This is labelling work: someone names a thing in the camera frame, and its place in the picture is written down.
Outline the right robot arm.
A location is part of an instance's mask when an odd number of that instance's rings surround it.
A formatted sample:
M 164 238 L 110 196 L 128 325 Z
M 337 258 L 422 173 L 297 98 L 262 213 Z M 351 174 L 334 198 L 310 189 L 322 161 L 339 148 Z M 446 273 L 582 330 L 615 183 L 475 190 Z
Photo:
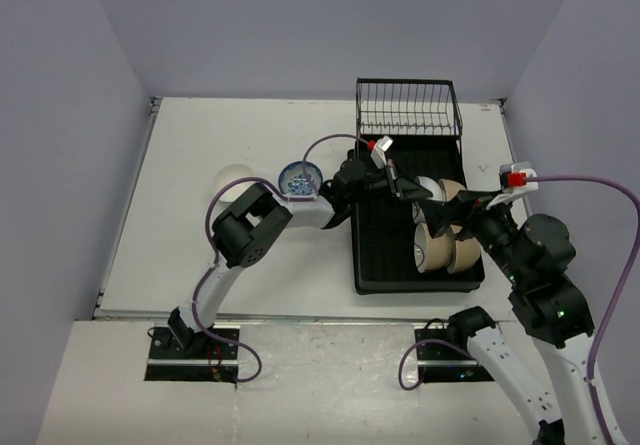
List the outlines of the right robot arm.
M 477 240 L 508 279 L 512 310 L 542 357 L 554 394 L 547 398 L 524 364 L 508 356 L 495 321 L 479 306 L 449 318 L 448 350 L 484 366 L 525 419 L 534 443 L 626 443 L 596 364 L 599 330 L 566 273 L 576 255 L 567 226 L 546 214 L 517 225 L 507 195 L 497 192 L 461 191 L 448 202 L 416 206 L 431 236 L 458 226 L 454 238 Z

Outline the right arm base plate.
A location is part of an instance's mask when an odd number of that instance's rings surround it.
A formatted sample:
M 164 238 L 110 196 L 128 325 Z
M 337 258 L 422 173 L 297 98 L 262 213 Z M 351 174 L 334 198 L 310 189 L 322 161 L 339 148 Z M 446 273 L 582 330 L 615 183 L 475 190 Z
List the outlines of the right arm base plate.
M 417 348 L 419 378 L 423 383 L 492 382 L 478 362 L 444 345 L 429 343 Z

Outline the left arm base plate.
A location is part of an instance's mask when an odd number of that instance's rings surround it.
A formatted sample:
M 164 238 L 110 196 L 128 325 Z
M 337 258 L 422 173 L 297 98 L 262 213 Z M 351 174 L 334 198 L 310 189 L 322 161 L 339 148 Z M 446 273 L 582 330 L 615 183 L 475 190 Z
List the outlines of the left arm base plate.
M 183 349 L 168 327 L 152 327 L 144 380 L 237 383 L 238 347 L 197 334 Z

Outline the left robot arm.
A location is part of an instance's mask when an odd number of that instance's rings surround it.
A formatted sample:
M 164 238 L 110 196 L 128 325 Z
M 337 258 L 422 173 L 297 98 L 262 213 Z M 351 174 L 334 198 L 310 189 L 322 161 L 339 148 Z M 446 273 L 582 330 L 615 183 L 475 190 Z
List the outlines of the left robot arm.
M 172 345 L 187 358 L 206 350 L 206 330 L 214 325 L 231 286 L 245 269 L 264 258 L 286 229 L 332 229 L 351 216 L 355 205 L 378 199 L 396 205 L 435 198 L 417 178 L 400 175 L 391 161 L 378 168 L 370 161 L 348 159 L 332 179 L 322 183 L 315 198 L 280 196 L 277 188 L 258 177 L 238 179 L 231 185 L 245 182 L 250 186 L 216 218 L 205 217 L 214 262 L 168 319 Z

